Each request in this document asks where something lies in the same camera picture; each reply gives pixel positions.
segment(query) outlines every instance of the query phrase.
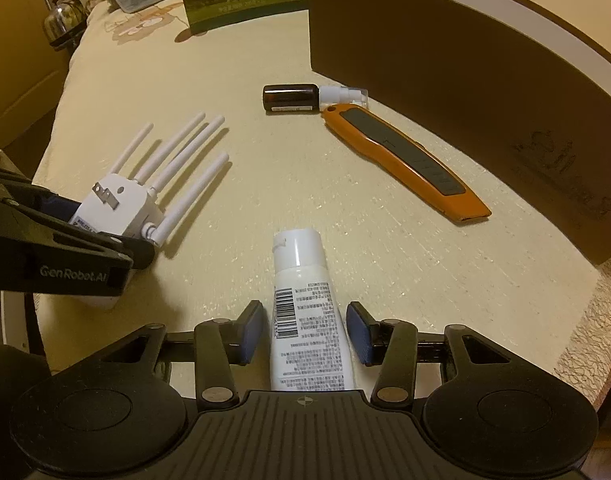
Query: kettle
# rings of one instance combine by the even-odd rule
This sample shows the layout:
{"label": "kettle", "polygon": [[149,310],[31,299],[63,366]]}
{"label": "kettle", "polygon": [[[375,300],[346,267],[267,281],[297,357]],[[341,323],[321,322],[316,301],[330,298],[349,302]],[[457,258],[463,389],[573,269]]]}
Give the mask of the kettle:
{"label": "kettle", "polygon": [[69,47],[73,52],[88,26],[88,13],[80,0],[52,0],[52,3],[54,7],[43,22],[47,41],[55,50]]}

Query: white bottle cap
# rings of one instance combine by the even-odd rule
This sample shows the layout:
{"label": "white bottle cap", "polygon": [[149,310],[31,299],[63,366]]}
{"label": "white bottle cap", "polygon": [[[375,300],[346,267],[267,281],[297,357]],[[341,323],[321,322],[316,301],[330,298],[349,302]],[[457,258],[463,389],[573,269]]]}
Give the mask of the white bottle cap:
{"label": "white bottle cap", "polygon": [[319,86],[320,110],[341,103],[352,103],[367,108],[367,90],[349,86]]}
{"label": "white bottle cap", "polygon": [[292,229],[274,235],[274,273],[293,267],[326,267],[321,235],[314,229]]}

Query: brown cardboard panel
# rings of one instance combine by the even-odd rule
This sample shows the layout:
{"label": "brown cardboard panel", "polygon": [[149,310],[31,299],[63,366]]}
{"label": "brown cardboard panel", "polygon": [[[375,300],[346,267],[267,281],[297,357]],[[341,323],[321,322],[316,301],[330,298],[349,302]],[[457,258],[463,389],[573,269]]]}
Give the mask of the brown cardboard panel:
{"label": "brown cardboard panel", "polygon": [[310,0],[310,39],[313,70],[480,162],[593,263],[611,256],[611,97],[567,61],[450,0]]}

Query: table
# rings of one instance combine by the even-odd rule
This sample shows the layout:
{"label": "table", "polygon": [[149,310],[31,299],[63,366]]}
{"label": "table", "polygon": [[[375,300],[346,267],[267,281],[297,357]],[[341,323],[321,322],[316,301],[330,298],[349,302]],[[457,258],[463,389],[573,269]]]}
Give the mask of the table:
{"label": "table", "polygon": [[[452,224],[354,153],[317,114],[265,113],[265,84],[330,83],[310,69],[307,20],[307,12],[294,12],[180,41],[187,28],[180,0],[132,17],[110,12],[108,4],[94,9],[35,183],[82,200],[144,123],[153,121],[154,130],[125,174],[134,174],[156,139],[173,135],[199,110],[208,120],[225,115],[225,128],[160,202],[169,206],[221,150],[232,163],[113,310],[69,297],[36,298],[50,367],[63,369],[146,323],[192,330],[212,317],[236,317],[252,299],[271,310],[272,236],[311,226],[323,238],[343,312],[358,300],[377,319],[406,319],[423,332],[463,323],[547,371],[562,359],[557,373],[591,399],[598,396],[609,373],[611,335],[594,357],[596,378],[584,381],[584,370],[575,372],[581,354],[572,334],[611,277],[532,206],[378,102],[371,102],[375,114],[471,186],[492,210],[488,221]],[[581,346],[588,349],[585,341]],[[267,367],[255,361],[237,374],[242,388],[268,386]],[[369,393],[377,371],[357,361],[354,367],[357,386]],[[174,369],[173,384],[191,395],[191,371]],[[424,367],[419,376],[417,394],[431,390],[436,370]]]}

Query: barcode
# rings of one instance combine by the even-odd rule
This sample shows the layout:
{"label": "barcode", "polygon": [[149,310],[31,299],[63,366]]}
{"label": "barcode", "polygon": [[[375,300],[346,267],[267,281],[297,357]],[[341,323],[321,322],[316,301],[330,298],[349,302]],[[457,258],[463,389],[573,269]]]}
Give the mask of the barcode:
{"label": "barcode", "polygon": [[274,292],[274,335],[277,339],[298,337],[294,313],[294,296],[292,288],[279,288]]}

